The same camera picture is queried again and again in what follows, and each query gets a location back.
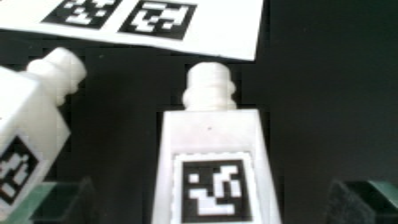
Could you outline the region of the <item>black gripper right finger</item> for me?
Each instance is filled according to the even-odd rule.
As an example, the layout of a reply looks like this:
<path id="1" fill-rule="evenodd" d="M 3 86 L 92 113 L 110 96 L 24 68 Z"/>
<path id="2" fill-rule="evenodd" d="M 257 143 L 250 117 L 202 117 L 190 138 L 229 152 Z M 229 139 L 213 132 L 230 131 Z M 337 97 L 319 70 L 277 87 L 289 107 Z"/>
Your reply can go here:
<path id="1" fill-rule="evenodd" d="M 335 180 L 325 224 L 398 224 L 398 186 L 385 181 Z"/>

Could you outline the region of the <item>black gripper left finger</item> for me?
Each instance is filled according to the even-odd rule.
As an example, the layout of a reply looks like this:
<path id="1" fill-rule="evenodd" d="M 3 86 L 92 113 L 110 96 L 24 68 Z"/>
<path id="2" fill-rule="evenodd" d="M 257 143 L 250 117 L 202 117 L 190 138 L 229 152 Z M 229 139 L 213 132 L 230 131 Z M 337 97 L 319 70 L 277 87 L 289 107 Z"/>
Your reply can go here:
<path id="1" fill-rule="evenodd" d="M 88 178 L 79 182 L 56 182 L 33 213 L 31 224 L 95 224 L 95 191 Z"/>

